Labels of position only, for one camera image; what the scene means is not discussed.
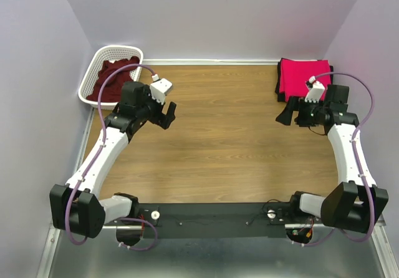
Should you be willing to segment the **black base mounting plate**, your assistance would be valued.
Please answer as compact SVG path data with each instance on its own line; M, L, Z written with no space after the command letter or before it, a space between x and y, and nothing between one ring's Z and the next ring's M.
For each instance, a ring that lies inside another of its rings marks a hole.
M118 241L136 244L140 239L205 239L237 237L289 238L308 244L320 221L288 202L265 203L157 203L141 204L145 223L114 220Z

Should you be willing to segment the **maroon t shirt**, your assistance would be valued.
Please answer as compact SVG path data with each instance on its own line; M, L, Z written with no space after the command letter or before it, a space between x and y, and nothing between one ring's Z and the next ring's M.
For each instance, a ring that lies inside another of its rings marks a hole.
M98 72L97 81L94 84L94 89L91 94L89 94L86 99L97 102L100 89L105 82L105 80L119 68L129 65L138 64L140 59L137 56L131 56L129 59L116 60L115 62L110 62L109 60L103 61L102 68ZM130 72L135 70L137 67L129 67L116 75L114 75L104 87L102 92L102 102L112 103L119 102L122 92L122 87L125 82L131 80Z

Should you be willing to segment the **white plastic laundry basket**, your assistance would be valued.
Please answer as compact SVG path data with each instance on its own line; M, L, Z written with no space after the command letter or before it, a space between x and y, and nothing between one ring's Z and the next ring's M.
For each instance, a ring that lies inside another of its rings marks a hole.
M108 45L101 47L92 58L86 73L80 83L78 90L79 99L93 108L97 108L97 100L88 100L87 97L93 93L94 85L98 79L98 72L102 68L104 61L115 62L116 60L131 58L132 56L139 58L139 63L143 62L143 52L141 49L133 46L124 45Z

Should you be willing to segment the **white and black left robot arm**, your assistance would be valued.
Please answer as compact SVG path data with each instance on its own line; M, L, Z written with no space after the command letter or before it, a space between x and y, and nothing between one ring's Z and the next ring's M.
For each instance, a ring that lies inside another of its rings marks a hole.
M117 157L144 124L150 122L166 130L174 121L174 102L170 102L167 112L163 111L172 88L173 84L167 79L150 85L135 81L123 85L121 99L105 117L105 128L86 160L64 185L54 185L50 191L55 228L95 238L103 225L113 220L131 225L138 219L136 197L117 193L99 200L98 195Z

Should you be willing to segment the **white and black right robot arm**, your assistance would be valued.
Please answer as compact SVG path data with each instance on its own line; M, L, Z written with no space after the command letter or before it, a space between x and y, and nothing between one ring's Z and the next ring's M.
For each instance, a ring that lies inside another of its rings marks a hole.
M360 142L359 120L348 112L349 88L329 85L324 99L290 97L277 122L300 127L322 126L335 157L338 185L322 197L295 192L287 207L287 217L301 223L309 215L328 227L368 233L388 203L388 193L372 178Z

